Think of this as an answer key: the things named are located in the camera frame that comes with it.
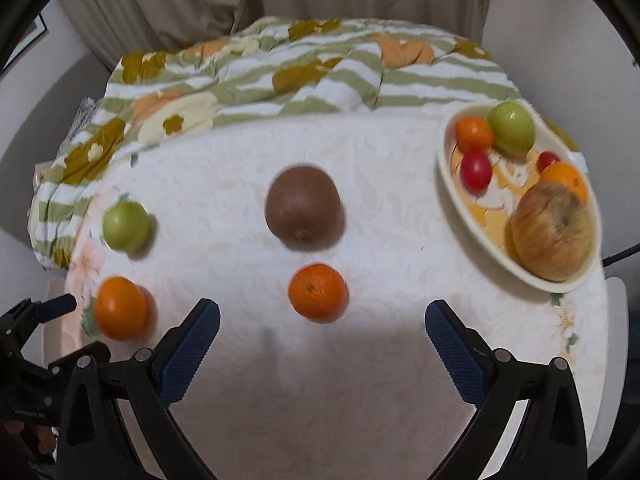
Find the orange with navel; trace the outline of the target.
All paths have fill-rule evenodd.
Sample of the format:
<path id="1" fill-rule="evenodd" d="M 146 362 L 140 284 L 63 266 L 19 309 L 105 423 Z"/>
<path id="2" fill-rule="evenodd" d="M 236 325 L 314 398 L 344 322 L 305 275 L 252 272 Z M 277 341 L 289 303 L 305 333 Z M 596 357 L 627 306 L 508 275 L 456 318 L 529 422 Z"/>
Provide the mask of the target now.
<path id="1" fill-rule="evenodd" d="M 567 162 L 554 162 L 539 177 L 540 182 L 554 182 L 572 191 L 584 204 L 588 202 L 588 190 L 579 171 Z"/>

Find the small red cherry tomato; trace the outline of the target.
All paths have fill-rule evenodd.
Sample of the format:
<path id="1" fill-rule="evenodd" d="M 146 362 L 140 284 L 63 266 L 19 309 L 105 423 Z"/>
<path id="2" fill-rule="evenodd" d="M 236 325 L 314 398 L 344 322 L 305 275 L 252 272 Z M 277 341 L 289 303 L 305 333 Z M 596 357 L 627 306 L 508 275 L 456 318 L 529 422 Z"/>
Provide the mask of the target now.
<path id="1" fill-rule="evenodd" d="M 543 151 L 538 155 L 536 167 L 538 172 L 541 174 L 549 166 L 559 161 L 560 161 L 560 158 L 557 154 L 554 154 L 553 152 L 550 152 L 550 151 Z"/>

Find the small tangerine with stem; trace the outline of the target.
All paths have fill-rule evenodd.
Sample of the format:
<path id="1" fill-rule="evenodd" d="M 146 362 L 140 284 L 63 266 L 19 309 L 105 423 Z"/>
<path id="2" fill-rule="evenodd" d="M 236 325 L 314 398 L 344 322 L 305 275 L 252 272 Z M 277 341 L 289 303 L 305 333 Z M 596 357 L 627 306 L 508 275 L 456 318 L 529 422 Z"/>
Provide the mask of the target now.
<path id="1" fill-rule="evenodd" d="M 494 144 L 488 121 L 480 116 L 461 117 L 454 126 L 458 148 L 465 153 L 485 153 Z"/>

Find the large orange tangerine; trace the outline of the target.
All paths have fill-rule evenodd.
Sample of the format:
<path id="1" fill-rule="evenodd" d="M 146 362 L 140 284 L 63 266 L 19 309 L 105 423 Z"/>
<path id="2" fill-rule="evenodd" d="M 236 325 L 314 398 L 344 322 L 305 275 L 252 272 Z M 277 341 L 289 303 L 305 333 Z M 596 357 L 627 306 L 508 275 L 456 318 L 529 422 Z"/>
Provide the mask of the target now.
<path id="1" fill-rule="evenodd" d="M 111 276 L 96 293 L 93 315 L 100 332 L 116 341 L 141 337 L 148 328 L 150 308 L 142 289 L 128 278 Z"/>

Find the green apple on table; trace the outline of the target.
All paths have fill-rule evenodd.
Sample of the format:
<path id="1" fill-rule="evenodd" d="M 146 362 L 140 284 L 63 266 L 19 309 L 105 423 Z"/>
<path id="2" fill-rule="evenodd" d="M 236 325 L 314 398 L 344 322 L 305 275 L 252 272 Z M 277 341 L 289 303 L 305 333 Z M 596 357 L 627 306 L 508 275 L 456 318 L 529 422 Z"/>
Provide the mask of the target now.
<path id="1" fill-rule="evenodd" d="M 119 200 L 102 218 L 105 243 L 116 252 L 140 252 L 151 234 L 151 220 L 141 204 Z"/>

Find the white floral tablecloth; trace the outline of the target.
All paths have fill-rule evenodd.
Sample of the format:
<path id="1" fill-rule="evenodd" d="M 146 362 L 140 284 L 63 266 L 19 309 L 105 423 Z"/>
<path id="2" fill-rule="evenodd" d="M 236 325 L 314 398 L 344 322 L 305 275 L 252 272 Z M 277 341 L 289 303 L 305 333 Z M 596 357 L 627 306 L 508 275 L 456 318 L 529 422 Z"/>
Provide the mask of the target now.
<path id="1" fill-rule="evenodd" d="M 498 266 L 442 184 L 433 114 L 265 119 L 113 162 L 65 288 L 150 297 L 154 346 L 202 298 L 219 333 L 172 414 L 221 479 L 424 479 L 473 409 L 424 330 L 443 299 L 523 361 L 562 356 L 588 429 L 603 396 L 600 270 L 555 297 Z"/>

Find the small orange mandarin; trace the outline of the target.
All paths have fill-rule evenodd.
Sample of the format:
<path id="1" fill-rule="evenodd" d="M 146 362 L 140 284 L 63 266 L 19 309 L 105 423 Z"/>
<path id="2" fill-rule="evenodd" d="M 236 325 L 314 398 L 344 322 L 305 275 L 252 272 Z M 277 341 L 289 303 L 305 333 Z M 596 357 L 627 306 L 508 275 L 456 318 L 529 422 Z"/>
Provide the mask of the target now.
<path id="1" fill-rule="evenodd" d="M 347 306 L 348 287 L 337 270 L 324 263 L 311 263 L 291 278 L 288 301 L 299 315 L 309 321 L 331 322 Z"/>

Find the large red-yellow apple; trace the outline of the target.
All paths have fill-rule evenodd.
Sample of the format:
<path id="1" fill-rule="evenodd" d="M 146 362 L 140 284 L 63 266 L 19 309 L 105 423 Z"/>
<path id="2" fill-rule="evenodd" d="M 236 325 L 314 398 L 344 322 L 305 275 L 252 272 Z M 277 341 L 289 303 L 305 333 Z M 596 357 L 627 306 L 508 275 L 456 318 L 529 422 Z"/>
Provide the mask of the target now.
<path id="1" fill-rule="evenodd" d="M 518 202 L 509 226 L 518 262 L 538 278 L 566 281 L 590 255 L 593 228 L 587 207 L 562 184 L 533 185 Z"/>

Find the brown kiwi fruit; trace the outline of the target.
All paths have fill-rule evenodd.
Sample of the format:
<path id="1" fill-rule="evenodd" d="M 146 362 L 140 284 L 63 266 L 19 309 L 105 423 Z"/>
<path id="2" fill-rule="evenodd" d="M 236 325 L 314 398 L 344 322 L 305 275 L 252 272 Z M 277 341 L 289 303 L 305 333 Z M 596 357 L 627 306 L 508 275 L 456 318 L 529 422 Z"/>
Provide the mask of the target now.
<path id="1" fill-rule="evenodd" d="M 332 178 L 317 166 L 296 165 L 272 181 L 265 220 L 285 246 L 311 250 L 327 248 L 340 238 L 345 214 Z"/>

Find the cream duck-print plate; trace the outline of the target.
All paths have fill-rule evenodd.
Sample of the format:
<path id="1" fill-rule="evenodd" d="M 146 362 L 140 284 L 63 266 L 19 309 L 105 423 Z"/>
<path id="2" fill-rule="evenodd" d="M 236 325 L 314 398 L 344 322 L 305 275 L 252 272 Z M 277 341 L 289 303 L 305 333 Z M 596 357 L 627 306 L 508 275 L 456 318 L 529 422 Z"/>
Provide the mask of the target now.
<path id="1" fill-rule="evenodd" d="M 566 294 L 585 284 L 590 275 L 601 267 L 602 221 L 596 196 L 579 155 L 571 151 L 529 102 L 524 100 L 518 104 L 524 107 L 535 125 L 534 146 L 528 152 L 524 162 L 516 162 L 496 150 L 490 150 L 488 158 L 491 162 L 492 177 L 488 188 L 480 195 L 469 192 L 460 178 L 463 153 L 458 149 L 456 125 L 466 116 L 487 117 L 497 104 L 496 100 L 489 100 L 450 104 L 445 107 L 445 113 L 436 134 L 436 160 L 442 176 L 442 184 L 458 216 L 474 240 L 496 263 L 536 289 Z M 543 151 L 558 155 L 563 162 L 573 166 L 584 181 L 587 191 L 586 211 L 592 227 L 592 243 L 588 258 L 576 273 L 560 282 L 538 278 L 521 266 L 512 248 L 508 229 L 510 218 L 518 202 L 539 180 L 536 160 Z"/>

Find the red plum tomato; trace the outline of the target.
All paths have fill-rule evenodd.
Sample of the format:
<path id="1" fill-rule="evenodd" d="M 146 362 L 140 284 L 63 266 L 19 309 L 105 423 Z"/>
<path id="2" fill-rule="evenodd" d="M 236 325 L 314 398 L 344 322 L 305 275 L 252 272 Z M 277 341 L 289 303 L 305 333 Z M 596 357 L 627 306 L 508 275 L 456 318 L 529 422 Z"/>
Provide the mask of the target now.
<path id="1" fill-rule="evenodd" d="M 472 194 L 483 194 L 492 178 L 491 163 L 485 153 L 468 153 L 459 166 L 460 180 Z"/>

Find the green apple on plate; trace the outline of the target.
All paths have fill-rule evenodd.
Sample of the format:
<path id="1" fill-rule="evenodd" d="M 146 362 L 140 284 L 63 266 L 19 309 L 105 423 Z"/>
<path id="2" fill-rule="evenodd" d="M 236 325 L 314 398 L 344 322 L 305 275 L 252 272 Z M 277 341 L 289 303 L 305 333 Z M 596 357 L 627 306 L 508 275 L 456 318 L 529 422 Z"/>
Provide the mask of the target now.
<path id="1" fill-rule="evenodd" d="M 534 146 L 533 118 L 517 102 L 500 102 L 489 112 L 487 121 L 494 134 L 494 147 L 499 152 L 522 158 Z"/>

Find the green striped floral quilt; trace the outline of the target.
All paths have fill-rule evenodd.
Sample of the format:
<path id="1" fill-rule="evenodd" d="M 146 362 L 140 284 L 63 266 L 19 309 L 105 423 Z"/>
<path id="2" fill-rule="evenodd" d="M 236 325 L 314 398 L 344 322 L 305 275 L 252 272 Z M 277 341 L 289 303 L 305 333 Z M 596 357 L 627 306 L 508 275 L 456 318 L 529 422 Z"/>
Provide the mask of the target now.
<path id="1" fill-rule="evenodd" d="M 117 159 L 172 136 L 300 114 L 515 100 L 477 42 L 378 18 L 260 18 L 180 51 L 124 55 L 38 174 L 27 232 L 47 269 L 70 265 L 82 219 Z"/>

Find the framed wall picture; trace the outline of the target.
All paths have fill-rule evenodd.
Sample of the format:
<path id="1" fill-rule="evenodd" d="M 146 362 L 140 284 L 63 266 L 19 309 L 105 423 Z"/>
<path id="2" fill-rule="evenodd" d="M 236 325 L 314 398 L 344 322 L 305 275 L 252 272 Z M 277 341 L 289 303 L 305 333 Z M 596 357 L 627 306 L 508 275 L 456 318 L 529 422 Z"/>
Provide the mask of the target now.
<path id="1" fill-rule="evenodd" d="M 4 74 L 16 60 L 33 47 L 47 32 L 48 28 L 43 21 L 42 13 L 39 13 L 25 30 L 24 35 L 12 51 L 6 64 L 2 67 L 1 73 Z"/>

